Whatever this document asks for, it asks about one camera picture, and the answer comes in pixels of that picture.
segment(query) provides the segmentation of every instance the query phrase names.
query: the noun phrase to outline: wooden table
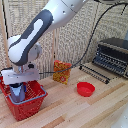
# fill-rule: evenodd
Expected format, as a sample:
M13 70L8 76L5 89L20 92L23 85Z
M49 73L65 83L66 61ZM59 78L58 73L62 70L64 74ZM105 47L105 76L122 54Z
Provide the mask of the wooden table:
M92 83L96 90L91 97L77 93L77 83ZM0 128L110 128L128 102L128 81L115 78L108 85L74 68L68 85L52 80L39 81L48 96L40 111L17 122L11 114L3 94L0 94Z

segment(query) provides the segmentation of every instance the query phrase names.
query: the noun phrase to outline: small red bowl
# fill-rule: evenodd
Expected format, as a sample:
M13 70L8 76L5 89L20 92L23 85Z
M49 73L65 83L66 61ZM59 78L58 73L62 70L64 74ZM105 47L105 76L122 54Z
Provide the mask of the small red bowl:
M92 93L95 91L95 87L87 82L79 82L77 84L77 92L81 96L89 97L92 95Z

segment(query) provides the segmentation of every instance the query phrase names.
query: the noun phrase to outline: red basket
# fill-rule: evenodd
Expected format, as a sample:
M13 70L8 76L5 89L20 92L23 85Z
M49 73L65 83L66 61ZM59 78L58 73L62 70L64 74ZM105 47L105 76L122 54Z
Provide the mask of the red basket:
M3 77L0 77L0 88L16 120L23 120L37 113L44 97L48 95L37 81L31 81L26 84L25 100L15 103L11 98L10 87L4 84Z

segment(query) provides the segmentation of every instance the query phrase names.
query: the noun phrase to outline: black cable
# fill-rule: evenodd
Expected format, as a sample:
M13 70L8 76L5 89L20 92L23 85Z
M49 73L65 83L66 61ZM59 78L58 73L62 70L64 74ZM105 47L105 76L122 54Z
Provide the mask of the black cable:
M96 30L96 27L98 26L98 23L100 22L101 18L102 18L102 17L104 16L104 14L106 14L110 9L112 9L113 7L119 6L119 5L125 5L125 6L127 6L128 3L117 3L117 4L114 4L114 5L112 5L111 7L109 7L109 8L99 17L99 19L98 19L98 21L96 22L96 25L95 25L95 27L94 27L94 29L93 29L92 35L91 35L91 37L90 37L90 39L89 39L89 43L88 43L88 45L87 45L86 51L85 51L85 53L83 54L83 56L81 57L81 59L80 59L79 61L77 61L77 62L76 62L74 65L72 65L70 68L67 68L67 69L65 69L65 70L56 71L56 72L43 72L43 73L39 73L39 74L64 72L64 71L69 70L69 69L71 69L71 68L73 68L73 67L76 67L76 65L77 65L79 62L81 62L81 60L82 60L82 59L84 58L84 56L86 55L86 53L87 53L87 51L88 51L88 48L89 48L89 46L90 46L92 37L93 37L93 35L94 35L94 32L95 32L95 30Z

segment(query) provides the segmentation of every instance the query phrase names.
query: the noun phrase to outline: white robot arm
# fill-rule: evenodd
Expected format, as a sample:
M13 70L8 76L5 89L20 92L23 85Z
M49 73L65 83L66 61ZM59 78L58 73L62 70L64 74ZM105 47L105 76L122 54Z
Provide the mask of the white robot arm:
M94 0L105 4L117 3L120 0ZM33 19L22 35L8 39L8 56L16 66L22 66L20 73L13 69L2 70L4 84L10 85L15 102L23 101L23 84L39 79L36 66L31 63L41 54L37 40L44 34L66 25L88 0L50 0L43 10Z
M45 33L68 23L88 0L50 0L33 19L19 39L9 46L8 56L12 63L22 66L28 62L28 52ZM120 0L96 0L105 4Z

